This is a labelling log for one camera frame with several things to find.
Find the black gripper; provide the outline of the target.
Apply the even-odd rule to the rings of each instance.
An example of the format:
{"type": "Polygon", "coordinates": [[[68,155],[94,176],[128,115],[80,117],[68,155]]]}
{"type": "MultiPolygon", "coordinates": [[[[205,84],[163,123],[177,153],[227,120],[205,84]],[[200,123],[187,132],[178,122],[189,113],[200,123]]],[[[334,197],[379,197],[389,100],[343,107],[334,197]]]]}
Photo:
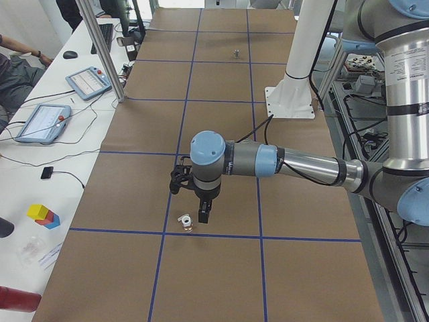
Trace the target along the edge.
{"type": "Polygon", "coordinates": [[[200,180],[194,180],[195,195],[200,198],[199,209],[198,209],[198,222],[208,223],[210,211],[212,207],[212,200],[218,197],[221,191],[221,181],[215,180],[210,182],[204,182],[200,180]]]}

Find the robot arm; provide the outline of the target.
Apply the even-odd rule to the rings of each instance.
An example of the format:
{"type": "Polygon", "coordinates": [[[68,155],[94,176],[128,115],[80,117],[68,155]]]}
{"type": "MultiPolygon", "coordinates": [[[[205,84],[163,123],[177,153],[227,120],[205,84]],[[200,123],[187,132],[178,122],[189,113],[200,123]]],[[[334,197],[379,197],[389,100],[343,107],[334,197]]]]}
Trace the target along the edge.
{"type": "Polygon", "coordinates": [[[348,1],[343,38],[374,44],[383,53],[388,159],[378,164],[326,158],[202,131],[190,144],[201,223],[208,222],[222,175],[280,173],[341,186],[406,221],[428,224],[428,2],[348,1]]]}

